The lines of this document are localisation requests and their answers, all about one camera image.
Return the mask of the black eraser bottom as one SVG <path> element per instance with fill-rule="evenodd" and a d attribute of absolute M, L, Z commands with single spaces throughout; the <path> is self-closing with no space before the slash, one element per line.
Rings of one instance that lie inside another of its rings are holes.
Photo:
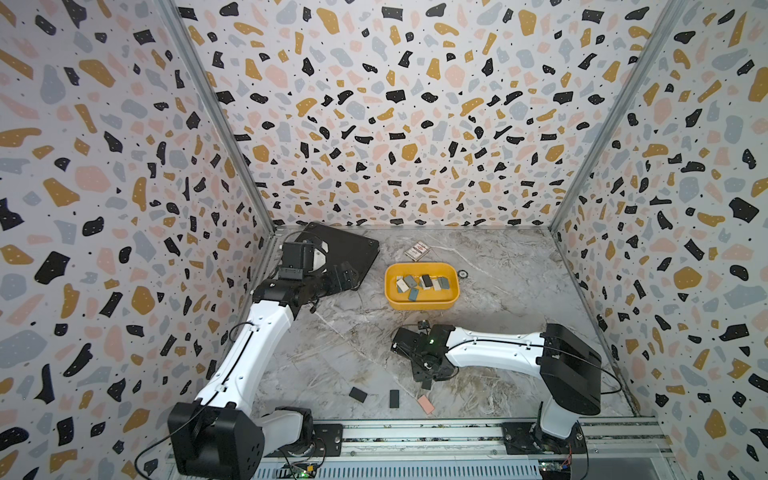
<path fill-rule="evenodd" d="M 398 409 L 400 406 L 400 391 L 393 389 L 389 392 L 389 408 Z"/>

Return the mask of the pink eraser bottom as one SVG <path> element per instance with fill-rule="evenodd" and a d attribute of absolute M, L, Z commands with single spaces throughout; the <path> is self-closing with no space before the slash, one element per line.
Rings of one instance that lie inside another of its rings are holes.
<path fill-rule="evenodd" d="M 431 403 L 431 401 L 427 398 L 426 395 L 422 395 L 421 397 L 419 397 L 417 399 L 417 403 L 422 408 L 422 410 L 425 412 L 426 415 L 431 415 L 435 410 L 434 405 Z"/>

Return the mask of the white eraser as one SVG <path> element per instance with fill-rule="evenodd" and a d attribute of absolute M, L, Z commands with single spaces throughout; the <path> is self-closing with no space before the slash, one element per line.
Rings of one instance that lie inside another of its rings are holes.
<path fill-rule="evenodd" d="M 399 293 L 405 293 L 410 289 L 410 287 L 402 278 L 398 278 L 396 280 L 396 286 Z"/>

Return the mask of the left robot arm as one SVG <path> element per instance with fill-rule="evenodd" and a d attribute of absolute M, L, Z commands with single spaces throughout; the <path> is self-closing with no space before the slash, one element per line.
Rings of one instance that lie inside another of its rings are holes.
<path fill-rule="evenodd" d="M 253 399 L 276 347 L 305 305 L 356 290 L 378 256 L 376 246 L 290 242 L 273 272 L 254 290 L 240 333 L 209 383 L 168 416 L 176 469 L 205 479 L 250 479 L 262 458 L 312 454 L 314 420 L 307 408 L 279 407 L 253 418 Z"/>

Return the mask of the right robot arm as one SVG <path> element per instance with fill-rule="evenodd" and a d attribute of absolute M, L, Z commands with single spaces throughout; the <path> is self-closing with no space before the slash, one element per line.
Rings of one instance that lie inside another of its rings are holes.
<path fill-rule="evenodd" d="M 485 333 L 452 325 L 417 331 L 399 327 L 391 350 L 410 361 L 414 380 L 448 381 L 466 368 L 491 368 L 538 378 L 548 396 L 533 434 L 568 439 L 578 420 L 601 412 L 602 358 L 566 326 L 550 323 L 529 334 Z"/>

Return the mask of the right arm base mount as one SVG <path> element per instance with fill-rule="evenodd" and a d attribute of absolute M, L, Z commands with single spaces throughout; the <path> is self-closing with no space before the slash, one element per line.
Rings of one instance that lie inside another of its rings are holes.
<path fill-rule="evenodd" d="M 535 422 L 504 422 L 502 441 L 508 455 L 565 455 L 587 452 L 586 437 L 576 422 L 566 439 L 546 434 Z"/>

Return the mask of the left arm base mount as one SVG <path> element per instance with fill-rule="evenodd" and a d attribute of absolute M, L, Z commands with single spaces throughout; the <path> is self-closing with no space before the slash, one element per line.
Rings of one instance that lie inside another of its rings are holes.
<path fill-rule="evenodd" d="M 283 453 L 289 458 L 335 458 L 341 455 L 344 425 L 342 423 L 315 423 L 311 434 L 303 432 L 299 439 L 288 445 L 279 447 L 266 457 L 281 457 Z"/>

